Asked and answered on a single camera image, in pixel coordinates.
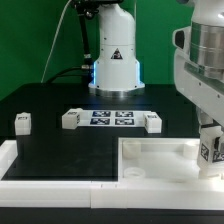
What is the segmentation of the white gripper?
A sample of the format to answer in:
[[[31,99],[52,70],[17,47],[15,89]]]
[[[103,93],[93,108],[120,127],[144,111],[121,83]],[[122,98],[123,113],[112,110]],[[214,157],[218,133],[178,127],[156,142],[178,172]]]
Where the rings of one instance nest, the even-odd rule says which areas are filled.
[[[200,74],[189,59],[191,27],[173,32],[174,82],[176,89],[194,103],[199,133],[212,127],[213,120],[224,127],[224,83]]]

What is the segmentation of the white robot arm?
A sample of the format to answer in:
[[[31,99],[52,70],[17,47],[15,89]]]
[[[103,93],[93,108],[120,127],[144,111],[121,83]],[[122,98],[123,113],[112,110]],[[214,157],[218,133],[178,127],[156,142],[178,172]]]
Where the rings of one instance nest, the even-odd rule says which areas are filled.
[[[80,18],[99,17],[100,55],[91,63],[95,94],[141,90],[135,53],[135,20],[124,0],[72,0]],[[205,124],[224,128],[224,0],[176,0],[194,8],[191,25],[173,32],[177,90],[199,108]]]

